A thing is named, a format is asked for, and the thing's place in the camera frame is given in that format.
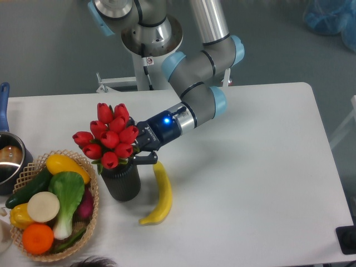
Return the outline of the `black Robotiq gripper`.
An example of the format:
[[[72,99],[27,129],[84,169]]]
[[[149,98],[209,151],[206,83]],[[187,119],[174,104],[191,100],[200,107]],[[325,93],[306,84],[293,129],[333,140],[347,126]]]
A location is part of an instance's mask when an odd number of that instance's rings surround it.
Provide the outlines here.
[[[135,124],[135,120],[129,117],[127,127],[135,126],[139,130],[136,143],[140,151],[149,151],[146,156],[135,155],[132,159],[134,165],[154,165],[158,162],[156,152],[162,146],[181,136],[181,129],[174,118],[173,113],[166,110]]]

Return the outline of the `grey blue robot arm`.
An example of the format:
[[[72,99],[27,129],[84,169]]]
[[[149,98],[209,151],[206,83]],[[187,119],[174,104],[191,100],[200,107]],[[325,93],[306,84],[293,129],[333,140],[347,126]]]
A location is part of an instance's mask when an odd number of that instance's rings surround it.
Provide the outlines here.
[[[179,51],[181,25],[167,13],[165,1],[88,3],[101,31],[107,36],[119,34],[130,52],[137,89],[172,89],[180,99],[178,104],[137,123],[136,144],[147,156],[135,156],[136,165],[155,164],[159,148],[224,113],[224,93],[205,81],[229,72],[244,58],[244,45],[229,33],[219,1],[191,1],[190,6],[203,49],[187,58]]]

